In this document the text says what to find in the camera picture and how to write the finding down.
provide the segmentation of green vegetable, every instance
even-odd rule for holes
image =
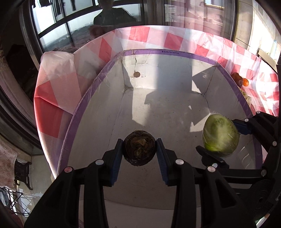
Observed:
[[[205,122],[202,139],[205,149],[209,151],[220,152],[221,155],[232,154],[239,137],[234,123],[220,114],[210,115]]]

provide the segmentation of silhouette of person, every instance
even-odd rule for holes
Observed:
[[[109,30],[113,30],[115,28],[126,27],[126,24],[137,21],[123,8],[113,8],[113,2],[114,0],[98,0],[99,6],[103,10],[94,18],[94,25],[90,27],[90,34],[93,38],[108,32],[105,31],[104,26],[108,26]]]

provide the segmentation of red and white checkered cloth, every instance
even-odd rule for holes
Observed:
[[[269,65],[233,42],[209,33],[170,26],[138,26],[111,31],[74,54],[46,52],[41,59],[34,107],[39,137],[56,177],[62,144],[75,109],[106,63],[128,49],[171,49],[205,56],[230,74],[249,80],[245,92],[252,111],[274,116],[279,110],[276,73]]]

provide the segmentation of purple tape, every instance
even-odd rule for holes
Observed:
[[[206,62],[208,64],[216,66],[218,68],[218,70],[222,73],[222,75],[225,77],[225,79],[227,80],[229,85],[231,86],[231,88],[232,88],[234,94],[236,95],[238,101],[240,102],[246,116],[248,118],[253,116],[249,105],[247,104],[243,94],[240,92],[236,83],[231,78],[230,74],[218,62],[216,62],[212,59],[209,59],[207,57],[199,56],[199,55],[188,53],[188,52],[172,51],[172,50],[165,50],[165,49],[136,49],[136,50],[123,51],[123,52],[120,52],[119,54],[117,54],[111,61],[109,61],[105,65],[105,67],[102,69],[102,71],[96,77],[96,79],[93,81],[93,84],[87,90],[87,92],[81,99],[80,103],[78,104],[78,106],[73,114],[72,120],[71,120],[68,130],[66,132],[66,136],[65,136],[65,139],[64,139],[64,142],[62,145],[60,162],[59,162],[59,166],[58,166],[58,173],[60,173],[68,164],[68,159],[69,159],[69,155],[71,152],[71,148],[72,148],[72,145],[74,142],[74,138],[75,138],[78,126],[82,119],[82,116],[86,110],[86,107],[88,106],[88,103],[90,102],[91,97],[93,96],[93,94],[95,93],[95,91],[97,90],[97,88],[101,84],[101,82],[105,79],[107,73],[111,70],[111,68],[114,66],[115,62],[121,56],[142,55],[142,54],[180,56],[180,57],[184,57],[184,58],[199,60],[199,61]],[[255,148],[256,168],[260,168],[262,166],[261,145],[257,141],[257,139],[254,137],[253,137],[253,143],[254,143],[254,148]]]

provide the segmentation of metal pin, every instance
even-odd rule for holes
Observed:
[[[207,170],[208,170],[209,172],[211,172],[211,173],[213,173],[213,172],[216,171],[215,167],[213,167],[213,166],[209,166],[209,167],[207,168]]]
[[[184,164],[184,161],[182,159],[177,159],[176,160],[176,164],[178,165],[183,165]]]
[[[264,177],[266,175],[266,173],[267,173],[266,170],[263,169],[260,174]]]
[[[71,167],[66,167],[65,169],[64,169],[64,171],[66,172],[66,173],[70,173],[71,171],[72,171],[72,168]]]
[[[96,165],[103,165],[104,161],[102,159],[96,160]]]

